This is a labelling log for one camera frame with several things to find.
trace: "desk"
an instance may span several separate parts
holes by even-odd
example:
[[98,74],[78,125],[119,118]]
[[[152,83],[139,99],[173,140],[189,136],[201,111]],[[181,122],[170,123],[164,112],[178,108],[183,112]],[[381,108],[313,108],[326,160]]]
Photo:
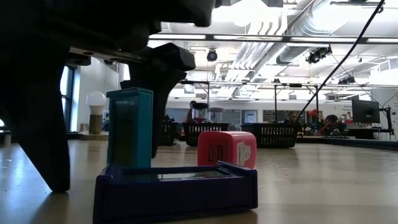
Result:
[[374,139],[373,133],[390,133],[390,129],[379,128],[364,128],[364,129],[349,129],[350,136],[355,136],[356,139]]
[[[325,136],[322,135],[313,135],[313,136],[297,136],[296,143],[311,143],[311,144],[323,144]],[[353,136],[346,136],[346,139],[354,139],[355,137]]]
[[9,131],[0,131],[2,143],[0,146],[9,147],[11,145],[11,133]]
[[[7,167],[0,175],[1,223],[92,223],[95,178],[106,165],[108,142],[72,140],[69,147],[72,186],[67,194],[50,194],[18,145],[0,150],[0,166]],[[153,167],[197,165],[196,148],[184,142],[158,150]],[[396,152],[296,144],[257,153],[257,209],[175,224],[336,223],[336,214],[341,223],[398,220]]]

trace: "red block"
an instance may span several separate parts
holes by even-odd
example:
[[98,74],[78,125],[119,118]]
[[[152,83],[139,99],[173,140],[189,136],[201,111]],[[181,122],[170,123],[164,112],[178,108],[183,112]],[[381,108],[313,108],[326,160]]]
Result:
[[214,166],[225,161],[253,169],[257,144],[253,134],[244,131],[205,131],[198,139],[198,166]]

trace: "black cable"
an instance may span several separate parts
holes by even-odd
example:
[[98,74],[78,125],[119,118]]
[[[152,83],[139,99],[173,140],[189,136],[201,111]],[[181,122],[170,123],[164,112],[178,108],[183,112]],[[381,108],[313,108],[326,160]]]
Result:
[[359,41],[362,39],[363,35],[365,34],[366,30],[368,29],[369,25],[372,23],[373,19],[375,18],[376,14],[379,12],[380,8],[383,6],[385,0],[380,0],[379,4],[377,5],[376,9],[372,13],[371,17],[368,19],[366,22],[365,26],[363,27],[361,33],[358,35],[358,38],[355,40],[355,43],[353,46],[350,48],[348,53],[344,56],[344,58],[341,60],[341,62],[331,71],[331,73],[325,78],[325,81],[319,86],[315,94],[311,97],[311,99],[308,101],[308,103],[304,106],[304,108],[301,110],[300,114],[297,116],[297,119],[295,120],[294,123],[297,123],[299,121],[299,117],[304,113],[305,109],[310,105],[312,100],[316,97],[316,95],[319,93],[319,91],[326,85],[327,81],[329,80],[330,77],[332,77],[335,72],[342,66],[342,64],[347,60],[347,58],[353,53],[355,47],[359,44]]
[[[338,63],[337,58],[335,58],[335,56],[334,56],[333,54],[332,54],[331,56],[332,56],[332,57],[336,60],[336,62]],[[343,66],[341,66],[341,68],[344,70],[344,72],[345,72],[349,77],[352,77],[352,76],[347,72],[347,70],[346,70]],[[373,96],[372,96],[368,91],[366,91],[357,81],[355,81],[355,83],[356,83],[366,94],[368,94],[372,100],[374,100],[376,103],[378,103],[379,106],[381,106],[382,109],[384,109],[384,105],[381,105],[380,102],[378,102],[375,98],[373,98]],[[383,111],[382,113],[383,113],[384,116],[387,118],[386,112]]]
[[388,102],[390,102],[397,94],[398,94],[398,91],[394,94],[394,96],[392,96],[389,100],[387,100],[387,101],[381,106],[381,108],[384,109],[384,106],[385,106]]
[[[337,60],[337,58],[335,58],[335,56],[334,56],[333,54],[332,54],[331,56],[336,60],[337,63],[339,63],[339,61]],[[346,70],[343,66],[341,66],[341,68],[344,70],[344,72],[345,72],[349,77],[352,77],[352,76],[347,72],[347,70]],[[377,102],[377,103],[381,106],[382,109],[384,108],[376,99],[373,98],[372,95],[370,95],[370,93],[369,93],[368,91],[366,91],[366,90],[362,87],[362,85],[360,85],[357,81],[355,81],[355,83],[356,83],[366,94],[368,94],[372,100],[374,100],[375,102]]]

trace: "lamp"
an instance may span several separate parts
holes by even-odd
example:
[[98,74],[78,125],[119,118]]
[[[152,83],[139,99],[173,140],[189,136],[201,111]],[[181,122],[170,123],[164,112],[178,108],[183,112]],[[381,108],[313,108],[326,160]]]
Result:
[[101,134],[103,119],[102,112],[106,103],[106,97],[102,92],[94,91],[87,96],[86,103],[90,107],[88,133]]

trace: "plastic basket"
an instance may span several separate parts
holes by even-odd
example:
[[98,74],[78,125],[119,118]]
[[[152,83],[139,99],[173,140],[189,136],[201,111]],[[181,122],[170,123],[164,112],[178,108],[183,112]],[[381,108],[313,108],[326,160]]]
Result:
[[227,131],[229,123],[182,123],[185,141],[189,146],[198,146],[200,133],[204,131]]
[[258,148],[290,148],[296,144],[298,129],[290,124],[253,123],[241,126],[242,131],[252,133]]
[[177,125],[176,122],[164,122],[160,124],[159,131],[159,145],[160,146],[172,146],[175,143],[175,140],[179,138],[177,133]]

